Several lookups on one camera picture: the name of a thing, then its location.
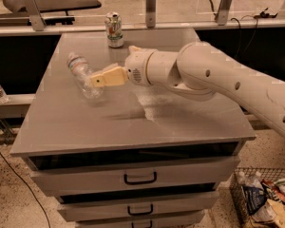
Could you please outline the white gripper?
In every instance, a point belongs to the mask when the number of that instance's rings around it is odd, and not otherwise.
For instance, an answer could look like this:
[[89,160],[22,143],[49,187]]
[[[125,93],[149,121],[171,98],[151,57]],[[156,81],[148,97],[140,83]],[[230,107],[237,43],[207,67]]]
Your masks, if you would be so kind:
[[94,72],[89,78],[90,84],[93,87],[121,86],[129,79],[134,85],[150,86],[151,83],[147,78],[147,66],[156,50],[130,46],[128,52],[129,55],[124,61],[125,68],[118,64],[109,65]]

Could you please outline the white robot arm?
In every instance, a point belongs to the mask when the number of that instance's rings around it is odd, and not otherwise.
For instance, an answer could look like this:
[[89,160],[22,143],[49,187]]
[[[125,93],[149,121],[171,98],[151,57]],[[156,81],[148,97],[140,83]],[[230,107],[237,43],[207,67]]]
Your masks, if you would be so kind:
[[131,46],[123,66],[93,73],[93,87],[162,86],[187,99],[207,101],[220,93],[285,138],[285,82],[251,69],[205,42],[178,52]]

